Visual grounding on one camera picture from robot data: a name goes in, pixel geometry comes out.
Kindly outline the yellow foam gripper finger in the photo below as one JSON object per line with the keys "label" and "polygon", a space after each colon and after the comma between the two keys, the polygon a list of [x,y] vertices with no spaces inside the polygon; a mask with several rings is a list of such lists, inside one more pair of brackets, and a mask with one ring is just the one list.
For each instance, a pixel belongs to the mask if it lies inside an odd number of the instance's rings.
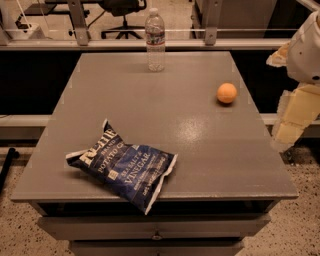
{"label": "yellow foam gripper finger", "polygon": [[267,58],[266,64],[272,67],[286,67],[288,48],[289,43],[282,45],[277,51]]}
{"label": "yellow foam gripper finger", "polygon": [[284,90],[272,128],[271,146],[278,152],[288,150],[319,115],[319,84],[300,83],[292,92]]}

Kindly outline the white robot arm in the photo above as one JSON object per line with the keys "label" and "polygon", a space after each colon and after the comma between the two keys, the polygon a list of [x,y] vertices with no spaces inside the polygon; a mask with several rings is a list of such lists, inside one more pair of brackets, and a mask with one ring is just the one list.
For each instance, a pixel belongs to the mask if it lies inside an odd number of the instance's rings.
{"label": "white robot arm", "polygon": [[298,86],[284,90],[272,128],[272,147],[284,152],[292,147],[304,130],[320,115],[320,13],[315,11],[291,40],[270,55],[266,64],[285,67]]}

